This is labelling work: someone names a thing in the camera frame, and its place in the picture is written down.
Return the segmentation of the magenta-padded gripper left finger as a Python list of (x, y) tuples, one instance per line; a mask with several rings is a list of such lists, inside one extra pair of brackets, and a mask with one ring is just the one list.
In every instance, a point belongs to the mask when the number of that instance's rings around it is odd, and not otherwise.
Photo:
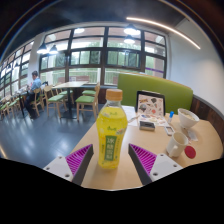
[(44, 170), (76, 185), (81, 185), (93, 154), (93, 145), (90, 144), (66, 157), (56, 157), (44, 167)]

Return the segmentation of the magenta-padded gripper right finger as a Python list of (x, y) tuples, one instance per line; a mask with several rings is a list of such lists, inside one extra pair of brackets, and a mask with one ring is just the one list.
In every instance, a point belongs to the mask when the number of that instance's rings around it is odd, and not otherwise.
[(159, 180), (182, 169), (164, 153), (158, 155), (134, 144), (130, 144), (128, 153), (134, 163), (143, 185)]

